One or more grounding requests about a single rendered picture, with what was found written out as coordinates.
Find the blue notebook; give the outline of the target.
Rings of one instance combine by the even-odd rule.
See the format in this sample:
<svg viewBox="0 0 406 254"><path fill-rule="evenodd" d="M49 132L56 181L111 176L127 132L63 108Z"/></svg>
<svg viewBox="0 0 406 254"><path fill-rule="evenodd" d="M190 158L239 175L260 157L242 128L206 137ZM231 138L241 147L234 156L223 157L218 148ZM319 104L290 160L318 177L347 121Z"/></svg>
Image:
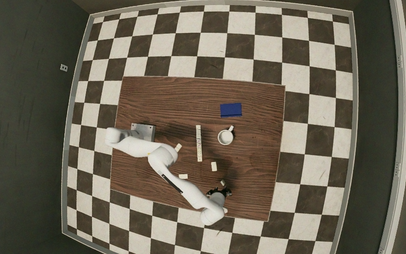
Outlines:
<svg viewBox="0 0 406 254"><path fill-rule="evenodd" d="M242 116L241 103L220 104L220 111L221 118Z"/></svg>

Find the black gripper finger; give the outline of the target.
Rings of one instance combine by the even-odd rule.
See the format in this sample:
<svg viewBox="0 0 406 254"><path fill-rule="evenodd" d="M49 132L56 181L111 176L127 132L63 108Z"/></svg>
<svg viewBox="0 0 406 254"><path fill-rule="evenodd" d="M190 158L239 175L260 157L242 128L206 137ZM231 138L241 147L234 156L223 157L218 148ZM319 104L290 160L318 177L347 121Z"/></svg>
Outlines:
<svg viewBox="0 0 406 254"><path fill-rule="evenodd" d="M227 189L226 187L224 187L224 189L221 190L222 192L226 192L226 196L232 196L232 191L230 189Z"/></svg>
<svg viewBox="0 0 406 254"><path fill-rule="evenodd" d="M214 192L214 191L216 191L216 190L218 190L217 187L216 187L214 190L208 191L208 192L206 193L206 196L207 196L207 197L210 197L210 196L211 196L211 193Z"/></svg>

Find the white mug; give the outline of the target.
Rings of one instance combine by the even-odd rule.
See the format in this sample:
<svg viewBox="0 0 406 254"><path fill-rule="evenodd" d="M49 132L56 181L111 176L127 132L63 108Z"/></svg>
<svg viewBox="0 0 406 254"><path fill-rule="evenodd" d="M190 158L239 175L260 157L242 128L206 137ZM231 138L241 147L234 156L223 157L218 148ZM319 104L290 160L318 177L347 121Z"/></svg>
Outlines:
<svg viewBox="0 0 406 254"><path fill-rule="evenodd" d="M221 144L229 144L232 143L234 140L234 136L231 133L234 129L233 126L230 127L229 130L222 130L218 135L218 140Z"/></svg>

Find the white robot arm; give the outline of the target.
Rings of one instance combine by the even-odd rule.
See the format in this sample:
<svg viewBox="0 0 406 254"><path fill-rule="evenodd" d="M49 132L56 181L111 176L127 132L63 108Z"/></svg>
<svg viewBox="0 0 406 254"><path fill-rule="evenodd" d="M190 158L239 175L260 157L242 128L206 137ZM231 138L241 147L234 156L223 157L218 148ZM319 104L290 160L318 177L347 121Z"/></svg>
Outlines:
<svg viewBox="0 0 406 254"><path fill-rule="evenodd" d="M148 156L151 167L179 191L195 209L205 207L200 213L203 224L212 225L228 212L228 209L223 206L225 197L222 193L215 192L208 198L195 184L169 171L168 168L178 159L178 153L172 146L144 140L140 131L114 127L106 129L105 144L134 157Z"/></svg>

